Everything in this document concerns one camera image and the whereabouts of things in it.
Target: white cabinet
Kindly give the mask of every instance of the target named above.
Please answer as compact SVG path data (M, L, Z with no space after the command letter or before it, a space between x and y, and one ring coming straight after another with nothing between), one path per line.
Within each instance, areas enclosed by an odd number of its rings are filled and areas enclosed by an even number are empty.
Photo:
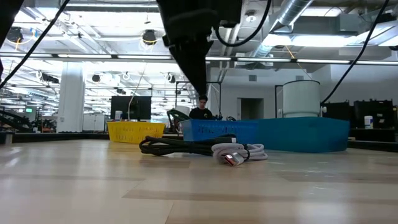
M104 131L105 130L105 115L84 115L83 117L84 131Z

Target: person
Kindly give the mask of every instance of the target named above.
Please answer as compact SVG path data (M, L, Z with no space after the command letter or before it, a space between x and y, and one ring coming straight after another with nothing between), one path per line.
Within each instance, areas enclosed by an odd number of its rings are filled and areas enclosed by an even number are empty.
M191 110L191 113L189 113L189 117L192 119L213 119L211 111L205 108L207 100L207 96L200 96L199 107Z

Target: yellow basket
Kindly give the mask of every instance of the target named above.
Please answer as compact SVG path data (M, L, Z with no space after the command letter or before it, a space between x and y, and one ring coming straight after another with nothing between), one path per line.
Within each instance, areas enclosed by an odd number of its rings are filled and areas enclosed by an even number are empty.
M108 128L111 141L139 144L146 136L161 138L165 124L117 121L108 122Z

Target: monitor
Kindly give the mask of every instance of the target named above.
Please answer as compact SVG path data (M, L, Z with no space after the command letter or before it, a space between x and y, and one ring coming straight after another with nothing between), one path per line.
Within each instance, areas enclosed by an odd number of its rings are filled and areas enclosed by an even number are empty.
M132 96L112 96L111 119L114 119L115 111L122 111L122 119L128 119L128 108ZM130 105L130 119L150 119L151 96L135 96Z

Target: blue storage container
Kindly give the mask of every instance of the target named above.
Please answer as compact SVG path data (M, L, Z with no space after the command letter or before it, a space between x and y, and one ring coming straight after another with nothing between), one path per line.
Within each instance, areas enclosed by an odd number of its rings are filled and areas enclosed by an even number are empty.
M258 120L257 143L265 149L292 152L336 152L347 148L349 121L330 118Z
M182 121L182 133L186 141L201 141L224 134L235 134L241 144L256 143L256 122L212 121L190 119Z

